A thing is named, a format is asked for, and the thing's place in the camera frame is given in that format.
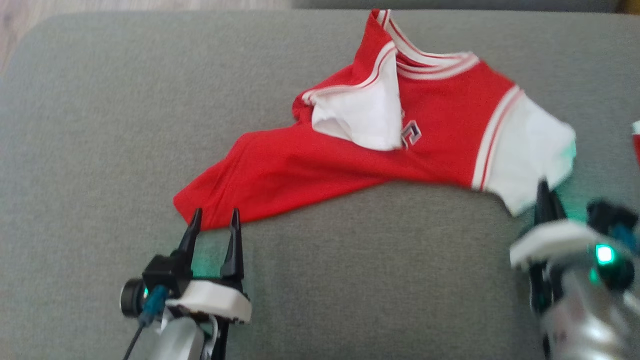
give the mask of red jersey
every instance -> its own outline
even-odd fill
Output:
[[[402,179],[502,197],[514,215],[572,169],[573,129],[473,53],[418,50],[373,10],[351,65],[294,101],[296,123],[246,133],[174,198],[202,229],[270,217]]]
[[[640,165],[640,121],[636,121],[633,123],[634,129],[634,147],[636,148],[636,159],[638,161],[638,165]]]

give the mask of couch cushion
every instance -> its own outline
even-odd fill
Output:
[[[618,0],[292,0],[297,8],[473,9],[545,12],[615,12]]]
[[[394,15],[420,48],[474,51],[575,128],[570,216],[600,196],[640,209],[640,19]],[[243,133],[292,124],[294,97],[350,62],[366,17],[86,14],[29,33],[0,85],[0,350],[120,358],[136,328],[120,288],[178,244],[173,195]],[[491,195],[390,183],[247,224],[253,319],[228,358],[541,359],[527,280],[509,268],[530,222]],[[198,274],[217,272],[227,240],[200,238]]]

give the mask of embroidered number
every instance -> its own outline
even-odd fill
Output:
[[[409,121],[402,130],[402,143],[404,148],[408,149],[409,145],[415,145],[421,136],[422,133],[420,132],[418,124],[415,123],[415,120]]]

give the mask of white fabric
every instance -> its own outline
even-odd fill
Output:
[[[381,59],[380,71],[374,71],[371,84],[339,91],[320,90],[310,100],[314,103],[312,126],[317,132],[373,150],[402,147],[395,49]]]
[[[575,131],[524,94],[506,111],[482,190],[500,196],[517,216],[535,203],[540,179],[555,188],[571,174]]]
[[[417,63],[431,66],[431,68],[426,69],[418,68],[420,71],[439,72],[442,69],[449,69],[452,66],[455,67],[461,59],[476,57],[475,54],[471,52],[435,54],[421,51],[409,41],[400,27],[391,18],[391,10],[380,10],[377,20],[378,23],[382,25],[382,28],[391,36],[400,53],[403,53],[406,57]]]
[[[500,130],[500,125],[504,120],[504,117],[509,113],[513,103],[518,97],[523,96],[524,92],[517,87],[509,89],[502,99],[498,102],[498,105],[493,111],[493,115],[489,119],[489,122],[484,129],[482,140],[480,141],[480,147],[476,156],[476,165],[474,167],[474,176],[471,180],[471,188],[474,190],[482,190],[484,182],[486,181],[485,170],[491,168],[491,164],[488,163],[491,160],[490,152],[495,150],[494,141],[497,133]]]

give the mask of wooden floor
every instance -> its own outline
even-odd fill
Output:
[[[290,8],[290,0],[0,0],[0,72],[16,44],[35,24],[61,13],[127,10],[214,10]],[[640,13],[640,0],[627,0]]]

